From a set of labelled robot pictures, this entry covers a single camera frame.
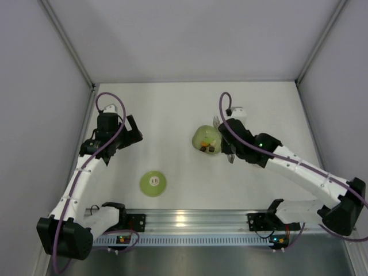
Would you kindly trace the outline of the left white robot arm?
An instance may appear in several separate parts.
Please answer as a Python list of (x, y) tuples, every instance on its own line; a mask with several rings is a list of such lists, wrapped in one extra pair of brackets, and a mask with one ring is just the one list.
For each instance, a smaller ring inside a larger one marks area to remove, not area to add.
[(73, 176), (55, 209), (37, 222), (37, 233), (48, 255), (84, 260), (91, 252), (93, 241), (105, 232), (130, 227), (124, 204), (106, 202), (86, 217), (87, 200), (97, 190), (98, 180), (110, 159), (123, 148), (142, 141), (132, 115), (127, 130), (116, 112), (100, 112), (94, 138), (87, 139), (79, 151)]

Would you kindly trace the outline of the metal tongs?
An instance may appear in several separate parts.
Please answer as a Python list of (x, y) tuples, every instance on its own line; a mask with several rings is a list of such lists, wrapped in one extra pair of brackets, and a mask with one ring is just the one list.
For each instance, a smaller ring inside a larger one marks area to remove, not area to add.
[[(220, 119), (219, 119), (219, 117), (218, 116), (214, 116), (213, 117), (213, 122), (212, 122), (212, 124), (213, 124), (213, 127), (215, 128), (215, 130), (216, 130), (216, 132), (218, 133), (218, 135), (220, 136), (220, 138), (222, 139), (222, 134), (221, 134), (221, 132), (219, 131), (219, 126), (220, 126)], [(233, 162), (234, 162), (234, 159), (235, 159), (235, 156), (234, 156), (234, 154), (226, 154), (226, 156), (227, 156), (227, 159), (228, 159), (228, 161), (230, 162), (230, 164), (233, 164)]]

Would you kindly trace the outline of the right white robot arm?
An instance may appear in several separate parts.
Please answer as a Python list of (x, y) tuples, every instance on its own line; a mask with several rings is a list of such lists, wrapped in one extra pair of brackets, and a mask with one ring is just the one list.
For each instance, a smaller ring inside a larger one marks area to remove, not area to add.
[(366, 184), (346, 180), (300, 159), (276, 138), (252, 135), (235, 118), (218, 123), (221, 151), (285, 177), (311, 193), (313, 200), (274, 200), (267, 214), (284, 224), (315, 223), (340, 236), (351, 235), (365, 204)]

